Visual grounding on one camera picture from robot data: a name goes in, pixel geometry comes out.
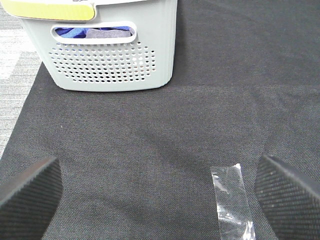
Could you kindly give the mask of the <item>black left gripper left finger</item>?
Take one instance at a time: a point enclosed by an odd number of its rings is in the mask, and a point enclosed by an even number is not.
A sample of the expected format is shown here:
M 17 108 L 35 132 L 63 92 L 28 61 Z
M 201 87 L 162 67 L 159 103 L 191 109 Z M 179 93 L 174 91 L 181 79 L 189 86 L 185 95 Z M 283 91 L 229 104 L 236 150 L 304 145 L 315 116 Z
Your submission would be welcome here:
M 40 240 L 63 195 L 60 162 L 47 157 L 0 186 L 0 238 Z

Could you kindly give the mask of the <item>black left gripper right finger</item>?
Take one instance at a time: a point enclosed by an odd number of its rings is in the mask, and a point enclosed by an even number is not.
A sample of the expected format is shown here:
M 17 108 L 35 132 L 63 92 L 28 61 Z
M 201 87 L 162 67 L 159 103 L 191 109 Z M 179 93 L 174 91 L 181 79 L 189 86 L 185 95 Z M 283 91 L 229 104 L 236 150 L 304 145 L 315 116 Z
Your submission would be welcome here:
M 289 164 L 263 155 L 259 159 L 255 194 L 280 240 L 320 238 L 320 184 Z

